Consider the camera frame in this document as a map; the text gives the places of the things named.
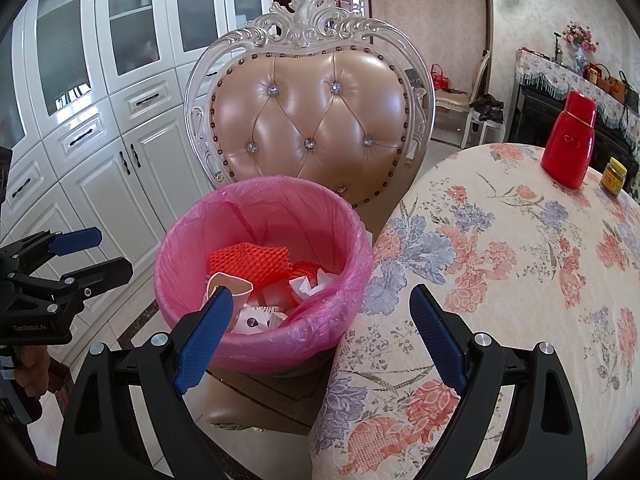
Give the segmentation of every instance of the ornate white chair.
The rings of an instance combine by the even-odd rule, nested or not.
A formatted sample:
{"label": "ornate white chair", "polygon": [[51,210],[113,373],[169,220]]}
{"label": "ornate white chair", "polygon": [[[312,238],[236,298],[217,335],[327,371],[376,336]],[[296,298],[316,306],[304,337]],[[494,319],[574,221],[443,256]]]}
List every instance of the ornate white chair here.
{"label": "ornate white chair", "polygon": [[[215,188],[272,174],[312,180],[348,200],[376,237],[424,158],[435,111],[431,78],[396,28],[332,0],[290,6],[293,13],[274,3],[196,63],[185,104],[191,145]],[[230,54],[206,106],[198,106],[203,81]],[[406,68],[427,88],[412,88]],[[209,393],[210,422],[297,433],[312,424],[326,380],[318,372],[317,392],[309,380],[289,382],[284,392],[273,381],[210,371],[220,380]]]}
{"label": "ornate white chair", "polygon": [[[449,92],[445,92],[444,90],[437,90],[436,95],[436,106],[441,108],[446,108],[447,110],[453,110],[455,112],[459,112],[461,114],[466,114],[466,125],[465,125],[465,133],[462,137],[462,143],[460,144],[460,148],[463,150],[466,146],[466,141],[469,138],[469,131],[471,130],[471,125],[473,123],[481,124],[478,120],[479,114],[475,113],[471,106],[469,106],[472,102],[474,102],[478,98],[478,92],[480,89],[480,82],[482,81],[482,76],[486,72],[487,67],[489,66],[489,60],[491,59],[491,54],[486,53],[482,56],[482,59],[476,65],[476,70],[474,72],[474,78],[471,81],[471,94],[451,94]],[[482,141],[480,144],[484,142],[484,136],[486,135],[486,127],[496,128],[494,126],[495,123],[492,124],[483,124],[482,125]],[[501,137],[504,139],[504,130],[501,130]]]}

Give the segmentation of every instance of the floral tablecloth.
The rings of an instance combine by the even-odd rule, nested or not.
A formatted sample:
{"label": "floral tablecloth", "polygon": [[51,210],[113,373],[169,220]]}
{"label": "floral tablecloth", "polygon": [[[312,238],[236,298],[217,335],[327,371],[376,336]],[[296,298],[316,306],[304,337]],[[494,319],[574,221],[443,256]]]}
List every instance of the floral tablecloth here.
{"label": "floral tablecloth", "polygon": [[[569,90],[577,90],[593,99],[598,113],[609,128],[623,128],[626,141],[631,145],[634,158],[640,162],[640,118],[616,101],[609,94],[571,72],[543,57],[526,50],[516,54],[516,80],[519,84],[534,84],[555,99],[564,99]],[[640,175],[631,183],[633,198],[640,202]]]}
{"label": "floral tablecloth", "polygon": [[[560,186],[542,153],[522,144],[457,153],[396,208],[312,431],[315,479],[413,479],[450,420],[458,397],[409,314],[419,283],[504,346],[553,343],[590,478],[628,435],[640,415],[640,206],[625,193],[610,199],[592,169],[579,190]],[[501,392],[473,473],[491,462],[511,391]]]}

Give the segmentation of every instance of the flower vase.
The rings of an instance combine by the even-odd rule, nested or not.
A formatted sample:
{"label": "flower vase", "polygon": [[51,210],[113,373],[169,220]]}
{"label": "flower vase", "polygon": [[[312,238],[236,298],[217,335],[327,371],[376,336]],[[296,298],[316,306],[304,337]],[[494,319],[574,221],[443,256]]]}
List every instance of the flower vase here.
{"label": "flower vase", "polygon": [[587,59],[587,55],[584,53],[582,46],[578,46],[578,50],[574,52],[574,63],[576,70],[580,73],[584,73],[584,69],[587,68],[589,60]]}

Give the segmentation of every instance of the pink plastic bag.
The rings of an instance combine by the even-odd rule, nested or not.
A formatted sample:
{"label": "pink plastic bag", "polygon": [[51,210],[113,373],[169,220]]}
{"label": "pink plastic bag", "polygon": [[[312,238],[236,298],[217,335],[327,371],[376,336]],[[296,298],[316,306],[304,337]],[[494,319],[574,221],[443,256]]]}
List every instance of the pink plastic bag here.
{"label": "pink plastic bag", "polygon": [[339,277],[300,304],[274,332],[225,333],[210,366],[246,374],[299,367],[334,347],[362,306],[373,258],[364,225],[349,203],[313,182],[268,176],[223,187],[196,202],[162,241],[156,300],[170,327],[202,306],[211,251],[240,242],[285,246]]}

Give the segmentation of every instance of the red bottle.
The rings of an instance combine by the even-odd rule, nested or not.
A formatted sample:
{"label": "red bottle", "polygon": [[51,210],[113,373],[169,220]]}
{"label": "red bottle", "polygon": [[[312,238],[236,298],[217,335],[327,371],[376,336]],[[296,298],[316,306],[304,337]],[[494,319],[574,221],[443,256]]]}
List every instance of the red bottle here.
{"label": "red bottle", "polygon": [[565,187],[578,189],[582,185],[593,153],[595,122],[596,103],[571,90],[541,161],[544,170]]}

